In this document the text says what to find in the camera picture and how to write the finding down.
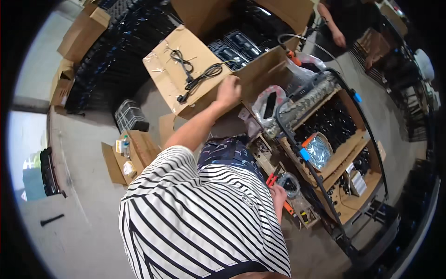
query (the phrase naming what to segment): blue tape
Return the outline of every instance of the blue tape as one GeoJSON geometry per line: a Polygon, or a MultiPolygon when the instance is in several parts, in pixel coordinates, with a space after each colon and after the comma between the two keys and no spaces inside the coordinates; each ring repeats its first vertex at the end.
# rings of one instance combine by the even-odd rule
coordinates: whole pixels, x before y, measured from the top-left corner
{"type": "Polygon", "coordinates": [[[310,154],[308,154],[308,151],[305,148],[302,148],[299,150],[299,154],[301,155],[302,159],[305,161],[308,161],[310,159],[310,154]]]}
{"type": "Polygon", "coordinates": [[[355,94],[353,95],[353,99],[355,99],[356,102],[361,103],[362,99],[361,96],[359,96],[358,93],[355,92],[355,94]]]}

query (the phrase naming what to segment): striped shirt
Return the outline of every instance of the striped shirt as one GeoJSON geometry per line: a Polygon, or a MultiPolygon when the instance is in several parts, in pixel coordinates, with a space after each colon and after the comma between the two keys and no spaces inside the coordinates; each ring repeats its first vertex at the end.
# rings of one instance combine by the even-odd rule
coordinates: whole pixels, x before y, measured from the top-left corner
{"type": "Polygon", "coordinates": [[[252,172],[210,164],[172,146],[128,187],[119,229],[137,278],[290,274],[268,187],[252,172]]]}

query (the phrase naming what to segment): black power cord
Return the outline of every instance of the black power cord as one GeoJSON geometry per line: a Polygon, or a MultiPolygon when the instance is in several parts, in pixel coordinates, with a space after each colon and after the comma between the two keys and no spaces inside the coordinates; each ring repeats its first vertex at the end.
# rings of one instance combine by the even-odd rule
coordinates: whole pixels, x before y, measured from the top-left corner
{"type": "Polygon", "coordinates": [[[180,50],[172,50],[172,52],[170,53],[170,57],[173,61],[181,64],[181,67],[183,68],[184,72],[187,75],[186,78],[187,84],[184,87],[184,89],[187,90],[187,93],[185,95],[180,95],[177,97],[177,101],[179,103],[186,102],[187,98],[189,98],[190,96],[190,93],[196,88],[198,88],[201,82],[221,74],[221,72],[223,71],[222,65],[228,62],[226,61],[223,63],[213,64],[209,68],[207,68],[199,77],[194,79],[191,75],[191,73],[194,71],[194,66],[192,66],[192,64],[189,61],[183,59],[183,54],[180,52],[180,50]]]}

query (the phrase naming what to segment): cardboard box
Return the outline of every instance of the cardboard box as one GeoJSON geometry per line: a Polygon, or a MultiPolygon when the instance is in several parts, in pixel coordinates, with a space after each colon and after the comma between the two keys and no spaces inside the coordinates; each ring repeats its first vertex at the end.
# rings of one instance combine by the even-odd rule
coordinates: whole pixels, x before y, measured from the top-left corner
{"type": "Polygon", "coordinates": [[[102,154],[107,164],[108,174],[110,175],[113,183],[122,184],[128,186],[136,177],[138,177],[143,170],[150,165],[150,163],[160,153],[160,148],[156,145],[149,133],[141,131],[124,131],[121,135],[121,139],[125,135],[130,138],[130,160],[136,169],[136,175],[129,177],[124,175],[124,164],[127,159],[123,154],[115,152],[115,147],[110,146],[104,142],[102,145],[102,154]]]}
{"type": "Polygon", "coordinates": [[[50,105],[65,107],[74,84],[74,63],[62,59],[51,84],[50,105]]]}
{"type": "MultiPolygon", "coordinates": [[[[186,93],[186,75],[182,68],[175,64],[165,51],[179,48],[185,59],[191,60],[194,66],[192,76],[196,78],[200,72],[214,63],[222,61],[216,57],[200,40],[207,32],[219,22],[228,19],[231,14],[228,10],[233,0],[172,0],[172,5],[184,22],[184,26],[177,27],[165,40],[148,54],[143,63],[152,77],[166,103],[175,115],[185,119],[192,118],[198,112],[207,108],[216,98],[219,83],[228,75],[236,75],[242,85],[242,99],[253,101],[269,84],[270,76],[275,74],[274,69],[286,60],[285,52],[277,46],[250,62],[239,71],[231,71],[223,65],[223,72],[214,78],[208,79],[189,96],[184,104],[176,100],[178,95],[186,93]]],[[[304,32],[311,12],[313,2],[310,0],[256,0],[283,21],[288,23],[297,34],[304,32]]],[[[299,40],[290,39],[287,46],[295,49],[299,40]]]]}
{"type": "Polygon", "coordinates": [[[95,4],[87,4],[63,36],[57,51],[65,59],[81,62],[84,55],[108,27],[110,16],[95,4]]]}

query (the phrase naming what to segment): red pliers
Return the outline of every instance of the red pliers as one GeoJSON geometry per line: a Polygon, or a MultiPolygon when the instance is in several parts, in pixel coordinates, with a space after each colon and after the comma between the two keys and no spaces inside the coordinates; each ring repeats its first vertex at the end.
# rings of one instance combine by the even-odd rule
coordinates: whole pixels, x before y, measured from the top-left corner
{"type": "Polygon", "coordinates": [[[277,169],[269,175],[268,179],[266,180],[266,186],[268,186],[268,188],[271,188],[276,182],[277,178],[279,178],[280,168],[281,166],[279,165],[277,169]]]}

